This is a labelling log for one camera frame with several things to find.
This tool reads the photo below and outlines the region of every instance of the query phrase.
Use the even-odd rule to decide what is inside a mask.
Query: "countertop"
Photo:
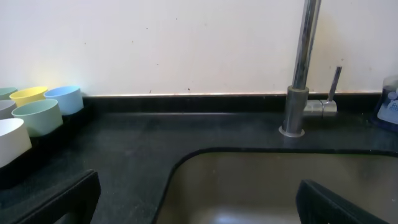
[[[365,114],[305,122],[305,135],[278,132],[282,113],[101,114],[23,183],[0,191],[0,210],[83,170],[98,171],[102,193],[92,223],[151,223],[172,167],[210,147],[259,151],[353,152],[398,156],[398,134]]]

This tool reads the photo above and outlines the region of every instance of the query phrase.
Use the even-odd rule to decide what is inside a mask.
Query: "cup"
[[[18,91],[15,87],[0,88],[0,100],[9,100],[10,95]]]
[[[54,99],[28,103],[13,110],[12,115],[24,120],[30,137],[43,136],[63,124],[58,101]]]
[[[83,109],[83,98],[80,87],[76,85],[61,86],[44,93],[46,99],[58,100],[62,115],[74,114]]]
[[[25,90],[19,90],[10,95],[10,98],[17,103],[17,106],[22,106],[27,103],[31,103],[37,100],[44,100],[44,93],[47,91],[47,87],[38,86],[28,88]]]
[[[0,120],[0,167],[4,167],[31,147],[24,120]]]
[[[13,118],[11,112],[17,108],[14,100],[0,100],[0,119]]]

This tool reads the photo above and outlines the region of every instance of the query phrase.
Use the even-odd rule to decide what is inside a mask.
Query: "soap bottle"
[[[385,129],[398,131],[398,75],[383,81],[383,91],[370,121]]]

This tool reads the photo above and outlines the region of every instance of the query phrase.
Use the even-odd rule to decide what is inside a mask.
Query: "sink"
[[[210,152],[185,161],[154,223],[300,223],[295,196],[303,179],[398,223],[398,158],[266,152]]]

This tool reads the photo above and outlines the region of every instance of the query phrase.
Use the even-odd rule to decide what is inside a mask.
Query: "white wall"
[[[88,95],[285,93],[303,0],[2,0],[0,86]],[[307,86],[381,91],[397,0],[323,0]]]

